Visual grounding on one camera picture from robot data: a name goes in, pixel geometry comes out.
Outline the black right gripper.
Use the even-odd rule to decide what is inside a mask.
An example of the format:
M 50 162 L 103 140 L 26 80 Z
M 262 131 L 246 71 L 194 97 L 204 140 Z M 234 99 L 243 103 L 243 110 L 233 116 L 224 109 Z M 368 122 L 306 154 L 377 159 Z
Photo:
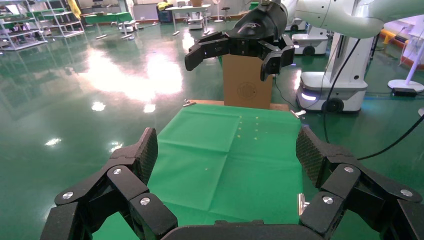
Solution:
M 263 60 L 260 80 L 265 82 L 294 61 L 295 46 L 284 34 L 287 23 L 287 13 L 280 2 L 263 2 L 236 22 L 228 37 L 216 31 L 195 40 L 184 57 L 185 68 L 192 71 L 204 59 L 226 54 L 259 57 Z

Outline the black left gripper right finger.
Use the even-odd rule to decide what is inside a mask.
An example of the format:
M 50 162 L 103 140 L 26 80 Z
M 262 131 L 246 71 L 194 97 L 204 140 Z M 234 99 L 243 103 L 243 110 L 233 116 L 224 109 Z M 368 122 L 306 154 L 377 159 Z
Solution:
M 303 126 L 296 157 L 318 193 L 300 205 L 301 225 L 328 240 L 347 211 L 359 215 L 382 240 L 424 237 L 423 197 L 365 167 L 346 148 L 320 140 Z

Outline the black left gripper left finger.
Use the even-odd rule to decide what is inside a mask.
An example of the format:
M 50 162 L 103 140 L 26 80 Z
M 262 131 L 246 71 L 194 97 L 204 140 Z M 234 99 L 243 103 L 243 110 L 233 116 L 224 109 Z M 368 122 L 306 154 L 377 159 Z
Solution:
M 162 239 L 178 220 L 148 188 L 157 157 L 157 132 L 148 127 L 138 142 L 115 150 L 100 170 L 55 197 L 40 238 L 90 240 L 119 213 L 140 240 Z

